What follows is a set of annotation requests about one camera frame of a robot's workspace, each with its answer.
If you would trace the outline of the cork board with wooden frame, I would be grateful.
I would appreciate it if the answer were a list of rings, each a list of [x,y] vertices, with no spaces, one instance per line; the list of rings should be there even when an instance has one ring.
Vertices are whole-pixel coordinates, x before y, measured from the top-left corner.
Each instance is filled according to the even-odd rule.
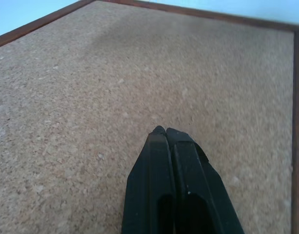
[[[294,35],[102,1],[0,47],[0,234],[119,234],[158,125],[188,133],[245,234],[291,233]]]

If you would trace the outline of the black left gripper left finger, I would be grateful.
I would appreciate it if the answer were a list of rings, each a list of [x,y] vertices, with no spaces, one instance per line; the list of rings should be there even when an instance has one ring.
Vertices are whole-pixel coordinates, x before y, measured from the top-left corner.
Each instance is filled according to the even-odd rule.
[[[128,176],[121,234],[173,234],[175,198],[166,131],[157,126]]]

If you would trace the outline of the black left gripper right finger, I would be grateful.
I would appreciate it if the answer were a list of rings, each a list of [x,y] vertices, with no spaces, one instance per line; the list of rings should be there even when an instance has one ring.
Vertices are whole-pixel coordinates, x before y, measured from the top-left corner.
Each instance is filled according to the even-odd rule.
[[[176,234],[244,234],[227,190],[202,148],[168,128],[176,186]]]

